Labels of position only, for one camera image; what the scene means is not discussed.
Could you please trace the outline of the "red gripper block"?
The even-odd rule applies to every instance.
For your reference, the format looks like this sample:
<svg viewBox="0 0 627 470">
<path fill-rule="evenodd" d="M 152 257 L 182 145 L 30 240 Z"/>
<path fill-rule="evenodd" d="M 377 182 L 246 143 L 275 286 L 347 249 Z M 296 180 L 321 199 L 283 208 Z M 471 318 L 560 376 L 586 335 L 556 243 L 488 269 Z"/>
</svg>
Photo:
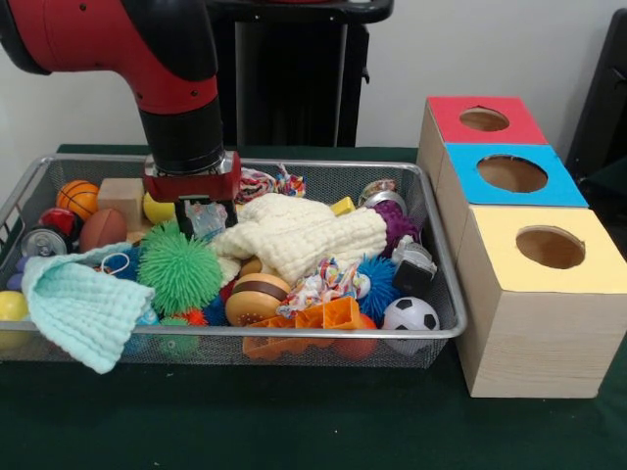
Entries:
<svg viewBox="0 0 627 470">
<path fill-rule="evenodd" d="M 233 201 L 239 193 L 241 160 L 238 152 L 226 152 L 218 166 L 210 171 L 172 174 L 160 171 L 149 155 L 144 161 L 144 186 L 154 201 L 174 203 L 179 231 L 190 237 L 190 220 L 185 203 L 180 200 L 209 200 L 222 202 L 226 212 L 225 227 L 238 223 L 237 207 Z"/>
</svg>

